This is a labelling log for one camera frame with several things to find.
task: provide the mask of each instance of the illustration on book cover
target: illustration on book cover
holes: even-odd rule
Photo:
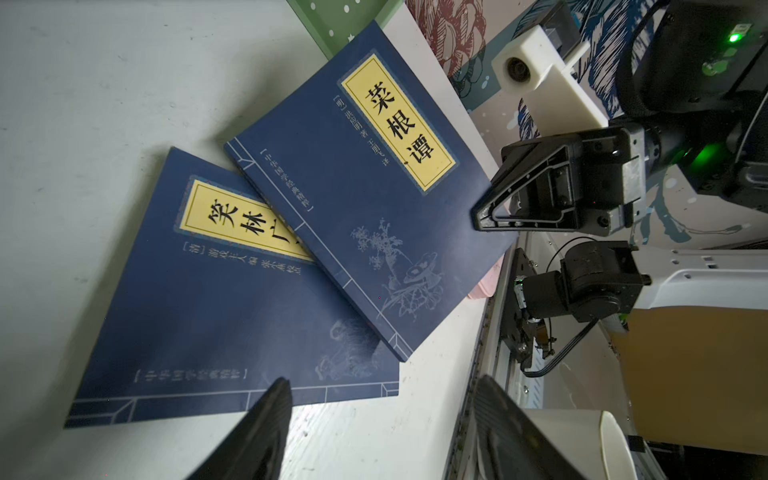
[[[411,261],[402,251],[402,240],[389,235],[389,223],[383,218],[378,232],[357,227],[352,238],[357,240],[361,252],[370,249],[376,253],[368,259],[374,270],[380,270],[384,264],[389,268],[389,282],[382,285],[389,297],[382,310],[398,305],[400,316],[408,313],[415,320],[416,312],[423,306],[433,310],[440,302],[442,273],[435,272],[437,253],[424,253],[418,261]]]
[[[358,319],[338,320],[331,326],[330,337],[339,346],[333,354],[323,355],[315,367],[321,380],[371,376],[382,365],[382,355],[390,355],[373,330]]]

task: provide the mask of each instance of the chinese characters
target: chinese characters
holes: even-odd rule
[[[136,370],[134,383],[194,382],[206,380],[245,380],[248,369],[162,369]]]
[[[312,260],[266,204],[199,179],[190,187],[178,228],[227,243]]]
[[[285,183],[286,187],[290,189],[291,193],[296,196],[296,199],[301,203],[301,206],[306,208],[306,211],[308,212],[312,211],[314,206],[310,207],[310,201],[304,197],[304,194],[301,193],[301,190],[299,190],[296,184],[288,178],[288,174],[283,170],[280,164],[278,164],[277,161],[272,158],[271,154],[265,152],[266,148],[259,152],[259,154],[275,170],[277,176],[283,181],[283,183]]]
[[[402,90],[378,54],[371,53],[341,80],[341,87],[366,116],[379,139],[389,147],[386,150],[400,160],[422,192],[430,190],[458,165],[432,129],[432,124],[423,116],[425,111],[434,111],[435,105],[424,94]],[[417,107],[417,101],[422,102],[425,110]],[[346,107],[341,99],[336,104],[342,110]],[[374,144],[371,149],[374,152],[381,150]],[[383,158],[382,163],[386,165],[388,162]]]
[[[339,107],[341,111],[344,111],[347,120],[349,120],[350,124],[360,133],[360,137],[368,138],[368,132],[365,128],[362,127],[360,122],[355,117],[355,114],[352,113],[351,110],[347,110],[346,103],[344,100],[341,99],[340,95],[337,95],[334,97],[333,101],[336,102],[336,105]],[[373,150],[373,153],[378,154],[382,158],[382,164],[386,167],[389,165],[389,160],[386,157],[386,153],[383,148],[381,148],[375,141],[373,141],[372,138],[368,140],[368,145],[370,145],[371,150]]]
[[[219,220],[221,220],[222,225],[224,225],[227,220],[229,220],[234,227],[234,222],[232,221],[232,217],[230,215],[237,212],[237,207],[232,207],[232,210],[227,211],[229,208],[229,204],[222,206],[222,204],[219,203],[219,200],[214,199],[214,204],[210,206],[210,215],[208,215],[208,218],[210,218],[210,221],[214,223],[218,223]]]
[[[217,248],[206,248],[205,245],[198,245],[196,243],[184,242],[181,249],[188,253],[194,253],[196,255],[207,254],[209,257],[218,258],[222,260],[233,260],[234,262],[240,262],[243,265],[259,266],[262,268],[280,270],[286,273],[295,273],[301,275],[301,267],[291,265],[290,263],[281,263],[276,260],[262,259],[259,263],[259,257],[250,257],[247,253],[237,252],[235,250],[220,250]]]

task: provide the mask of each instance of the yellow title label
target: yellow title label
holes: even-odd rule
[[[375,54],[342,85],[424,191],[456,164]]]
[[[200,180],[192,183],[179,228],[312,261],[267,205]]]

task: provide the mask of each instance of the book cover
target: book cover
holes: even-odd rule
[[[171,149],[67,427],[396,396],[399,362],[240,175]]]
[[[402,361],[515,239],[472,226],[490,182],[375,22],[225,149]]]

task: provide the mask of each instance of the black cable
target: black cable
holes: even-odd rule
[[[744,144],[746,143],[746,138],[750,136],[750,132],[752,131],[752,127],[755,126],[755,122],[757,121],[757,117],[760,116],[760,112],[763,110],[763,106],[766,103],[766,99],[768,98],[768,87],[763,91],[763,101],[760,102],[760,105],[757,107],[757,110],[755,111],[755,115],[752,116],[752,121],[750,122],[749,127],[746,128],[746,131],[744,132],[744,136],[741,138],[741,143],[739,144],[739,149],[736,151],[736,156],[733,158],[734,161],[739,161],[739,157],[741,157],[741,154],[744,150]]]
[[[552,266],[552,261],[554,261],[554,259],[558,257],[558,253],[560,253],[569,243],[575,242],[576,240],[592,240],[593,242],[597,242],[597,240],[595,240],[592,237],[576,237],[576,238],[571,238],[569,241],[563,243],[563,246],[558,248],[558,251],[554,252],[554,255],[549,260],[549,263],[547,263],[547,269],[544,270],[544,273],[547,273],[549,271],[549,267]]]
[[[597,242],[597,240],[592,237],[571,238],[569,241],[563,243],[563,246],[558,248],[558,251],[554,253],[552,258],[549,260],[549,263],[547,263],[547,269],[545,270],[545,273],[549,271],[549,267],[552,265],[552,261],[554,261],[554,259],[558,257],[558,254],[569,243],[573,243],[576,240],[592,240],[593,242]],[[549,351],[554,352],[554,349],[552,349],[552,343],[554,342],[554,338],[552,337],[552,319],[550,318],[548,320],[549,320],[549,330],[547,331],[547,334],[549,336]],[[576,344],[579,343],[579,341],[589,333],[589,331],[592,329],[594,324],[597,322],[598,322],[597,320],[592,320],[591,322],[589,322],[589,324],[587,324],[586,327],[584,327],[582,331],[579,332],[578,335],[572,338],[571,341],[568,342],[568,344],[565,346],[565,348],[563,348],[563,350],[561,350],[557,355],[555,355],[554,358],[550,360],[549,363],[543,369],[537,370],[535,372],[526,372],[525,370],[523,370],[523,365],[521,364],[520,371],[523,372],[523,375],[529,378],[536,378],[536,377],[547,375],[550,371],[552,371],[554,367],[556,367],[560,363],[561,360],[563,360],[563,358],[568,354],[568,352],[570,352],[576,346]]]
[[[645,12],[640,23],[637,24],[637,27],[632,32],[629,42],[620,53],[619,63],[616,65],[614,83],[616,85],[616,98],[619,100],[619,106],[621,106],[621,110],[628,117],[647,117],[653,114],[653,111],[645,106],[635,87],[634,79],[632,78],[632,51],[634,50],[634,43],[637,37],[645,29],[645,26],[648,25],[650,19],[653,18],[659,9],[669,4],[670,0],[658,0],[658,2],[654,3]]]
[[[556,367],[563,358],[570,352],[577,343],[581,341],[584,337],[587,336],[590,330],[592,330],[592,327],[597,325],[600,319],[594,319],[591,322],[589,322],[581,331],[571,339],[570,342],[563,348],[563,350],[560,350],[560,352],[554,356],[552,360],[549,361],[547,365],[541,370],[536,370],[535,372],[526,372],[523,370],[523,365],[520,364],[520,371],[523,372],[523,375],[527,376],[529,379],[535,379],[540,376],[547,375],[549,372],[553,370],[554,367]]]

